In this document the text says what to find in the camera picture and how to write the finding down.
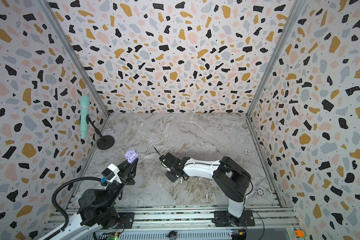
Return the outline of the purple earbud charging case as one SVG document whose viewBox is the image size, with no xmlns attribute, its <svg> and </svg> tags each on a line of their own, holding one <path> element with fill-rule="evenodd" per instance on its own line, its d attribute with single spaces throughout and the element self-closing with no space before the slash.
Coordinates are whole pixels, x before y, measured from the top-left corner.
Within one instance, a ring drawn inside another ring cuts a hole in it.
<svg viewBox="0 0 360 240">
<path fill-rule="evenodd" d="M 139 154 L 135 150 L 129 150 L 125 154 L 125 158 L 129 164 L 132 164 L 137 158 Z"/>
</svg>

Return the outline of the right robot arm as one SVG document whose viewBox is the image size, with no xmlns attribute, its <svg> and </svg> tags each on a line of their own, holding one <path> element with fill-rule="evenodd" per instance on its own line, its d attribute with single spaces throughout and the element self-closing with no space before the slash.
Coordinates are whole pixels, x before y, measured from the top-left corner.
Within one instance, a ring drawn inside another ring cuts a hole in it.
<svg viewBox="0 0 360 240">
<path fill-rule="evenodd" d="M 251 184 L 251 175 L 229 157 L 220 161 L 199 161 L 193 158 L 176 158 L 170 153 L 160 156 L 160 162 L 167 169 L 166 176 L 171 182 L 190 177 L 215 181 L 229 199 L 227 211 L 214 212 L 213 222 L 217 227 L 245 226 L 246 191 Z"/>
</svg>

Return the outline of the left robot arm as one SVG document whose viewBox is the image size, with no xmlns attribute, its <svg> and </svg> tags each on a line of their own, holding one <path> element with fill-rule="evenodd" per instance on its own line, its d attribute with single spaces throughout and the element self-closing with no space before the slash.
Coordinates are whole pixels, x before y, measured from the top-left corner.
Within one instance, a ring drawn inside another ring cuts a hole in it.
<svg viewBox="0 0 360 240">
<path fill-rule="evenodd" d="M 42 240 L 82 240 L 94 236 L 102 229 L 112 230 L 112 234 L 131 229 L 135 213 L 118 213 L 114 204 L 121 200 L 125 186 L 134 185 L 138 157 L 127 157 L 119 165 L 109 165 L 102 178 L 80 177 L 58 187 L 52 195 L 52 204 L 62 214 L 65 221 L 52 230 Z M 69 185 L 81 181 L 99 182 L 104 189 L 87 189 L 79 198 L 79 210 L 71 217 L 57 202 L 58 193 Z"/>
</svg>

